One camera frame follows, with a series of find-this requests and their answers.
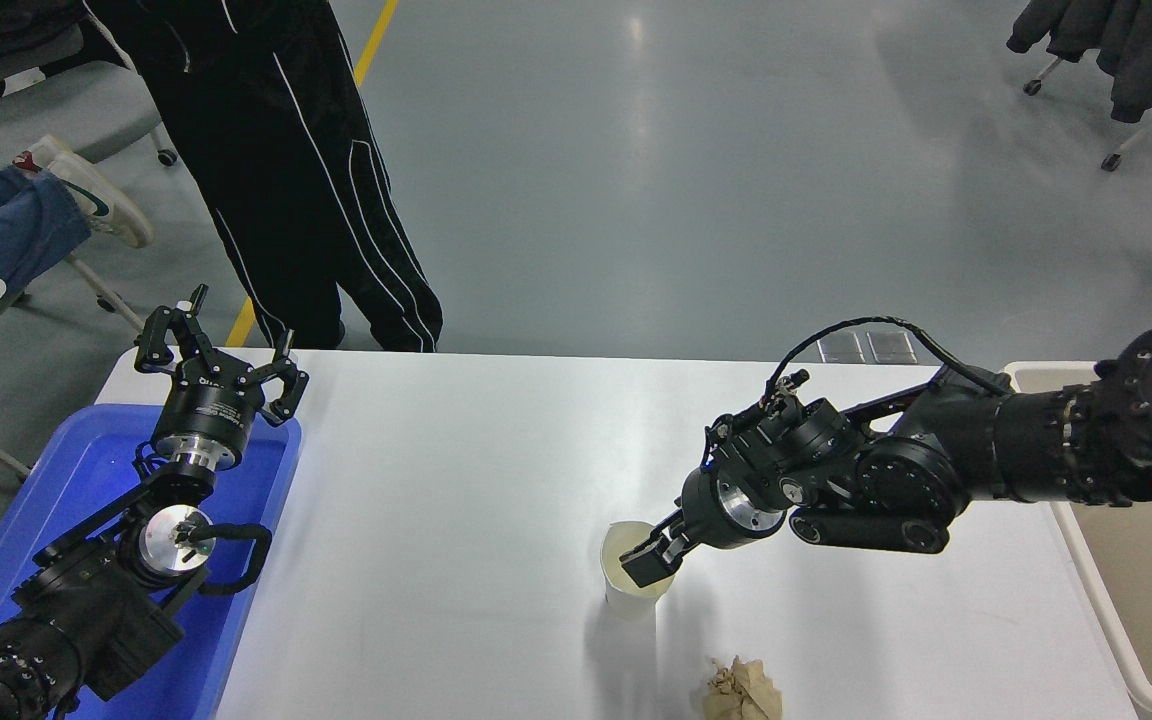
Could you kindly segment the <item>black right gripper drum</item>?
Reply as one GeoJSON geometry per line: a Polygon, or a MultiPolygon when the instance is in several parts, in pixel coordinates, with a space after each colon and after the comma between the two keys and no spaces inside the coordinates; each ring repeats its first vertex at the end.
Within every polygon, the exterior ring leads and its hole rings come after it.
{"type": "Polygon", "coordinates": [[[737,533],[730,521],[723,515],[722,502],[719,501],[717,479],[703,470],[692,470],[687,475],[681,488],[681,536],[685,537],[687,547],[708,546],[717,550],[732,550],[736,546],[737,533]]]}

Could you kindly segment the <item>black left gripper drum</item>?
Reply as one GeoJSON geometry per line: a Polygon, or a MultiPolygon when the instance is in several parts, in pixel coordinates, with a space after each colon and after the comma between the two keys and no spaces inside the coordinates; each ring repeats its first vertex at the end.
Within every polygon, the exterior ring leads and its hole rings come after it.
{"type": "Polygon", "coordinates": [[[247,448],[264,402],[260,388],[174,381],[156,424],[156,448],[168,448],[170,438],[187,435],[210,439],[225,448],[247,448]]]}

